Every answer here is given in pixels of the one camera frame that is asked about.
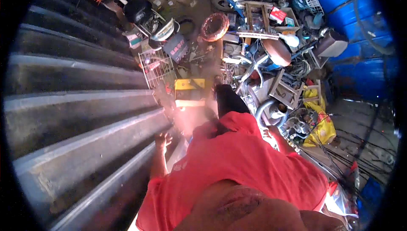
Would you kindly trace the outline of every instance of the corrugated metal wall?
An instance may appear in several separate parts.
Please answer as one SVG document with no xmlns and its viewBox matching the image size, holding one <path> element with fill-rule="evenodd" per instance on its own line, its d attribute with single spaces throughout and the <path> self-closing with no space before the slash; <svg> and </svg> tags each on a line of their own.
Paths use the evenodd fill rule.
<svg viewBox="0 0 407 231">
<path fill-rule="evenodd" d="M 340 94 L 369 101 L 377 100 L 377 96 L 388 97 L 383 66 L 387 68 L 385 71 L 391 81 L 396 75 L 398 60 L 394 57 L 384 58 L 364 39 L 356 21 L 353 0 L 319 2 L 327 15 L 328 25 L 349 38 L 348 48 L 343 54 L 329 60 Z M 376 35 L 374 42 L 381 46 L 391 43 L 392 35 L 380 15 L 378 3 L 375 0 L 359 0 L 358 7 L 364 27 Z"/>
<path fill-rule="evenodd" d="M 3 92 L 8 153 L 47 229 L 126 229 L 154 134 L 172 127 L 121 33 L 93 0 L 34 0 L 17 33 Z"/>
</svg>

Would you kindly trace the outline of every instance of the metal ring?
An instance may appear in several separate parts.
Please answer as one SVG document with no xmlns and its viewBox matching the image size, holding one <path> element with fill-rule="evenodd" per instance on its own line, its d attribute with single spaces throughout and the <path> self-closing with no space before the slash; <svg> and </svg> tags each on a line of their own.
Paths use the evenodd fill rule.
<svg viewBox="0 0 407 231">
<path fill-rule="evenodd" d="M 229 28 L 229 18 L 223 13 L 210 15 L 202 24 L 201 37 L 203 40 L 213 42 L 226 34 Z"/>
</svg>

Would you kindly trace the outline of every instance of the red shirt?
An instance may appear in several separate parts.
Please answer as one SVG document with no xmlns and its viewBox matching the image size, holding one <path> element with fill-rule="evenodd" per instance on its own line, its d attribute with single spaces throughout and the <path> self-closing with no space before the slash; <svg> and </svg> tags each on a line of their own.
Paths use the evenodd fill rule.
<svg viewBox="0 0 407 231">
<path fill-rule="evenodd" d="M 284 155 L 262 139 L 255 118 L 229 112 L 220 121 L 231 132 L 212 139 L 213 123 L 197 127 L 186 156 L 164 178 L 152 179 L 136 220 L 142 231 L 173 230 L 212 183 L 230 179 L 299 210 L 319 211 L 327 178 L 296 153 Z"/>
</svg>

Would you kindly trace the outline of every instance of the yellow plastic bag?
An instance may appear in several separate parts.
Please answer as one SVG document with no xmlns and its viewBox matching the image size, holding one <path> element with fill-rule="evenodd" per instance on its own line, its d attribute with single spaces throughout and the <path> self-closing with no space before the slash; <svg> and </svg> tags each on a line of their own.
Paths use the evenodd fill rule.
<svg viewBox="0 0 407 231">
<path fill-rule="evenodd" d="M 303 93 L 303 97 L 316 97 L 318 92 L 316 89 L 306 90 Z M 314 128 L 313 132 L 318 136 L 319 141 L 313 133 L 311 133 L 304 141 L 303 146 L 305 147 L 314 147 L 317 146 L 319 142 L 322 144 L 331 143 L 332 140 L 336 137 L 335 127 L 331 118 L 325 112 L 325 102 L 323 98 L 320 100 L 320 105 L 317 101 L 305 102 L 304 106 L 307 108 L 312 108 L 318 113 L 318 124 Z"/>
</svg>

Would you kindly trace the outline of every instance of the plastic crate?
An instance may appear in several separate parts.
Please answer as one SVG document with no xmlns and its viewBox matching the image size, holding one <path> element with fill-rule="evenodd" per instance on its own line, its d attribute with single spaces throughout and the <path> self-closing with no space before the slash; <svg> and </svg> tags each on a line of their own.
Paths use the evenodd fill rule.
<svg viewBox="0 0 407 231">
<path fill-rule="evenodd" d="M 322 6 L 321 4 L 319 4 L 318 0 L 305 0 L 305 2 L 308 7 L 312 8 L 311 13 L 313 13 L 314 15 L 322 13 L 324 15 Z"/>
</svg>

